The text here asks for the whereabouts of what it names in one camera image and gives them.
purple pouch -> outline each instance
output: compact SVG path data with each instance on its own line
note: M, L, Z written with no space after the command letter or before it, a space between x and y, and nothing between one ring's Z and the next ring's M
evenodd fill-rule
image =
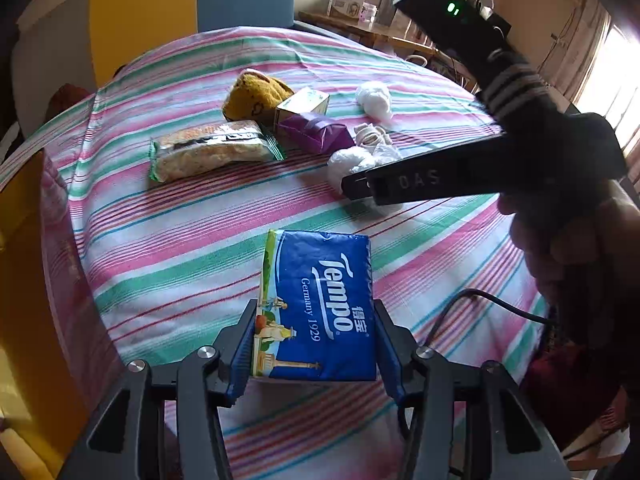
M355 146L349 129L326 115L306 112L288 117L278 125L293 142L308 153L333 153Z

bright window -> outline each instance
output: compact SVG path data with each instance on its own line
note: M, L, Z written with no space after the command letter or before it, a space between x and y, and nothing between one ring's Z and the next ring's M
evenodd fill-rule
M575 106L606 117L628 153L640 126L640 45L612 27Z

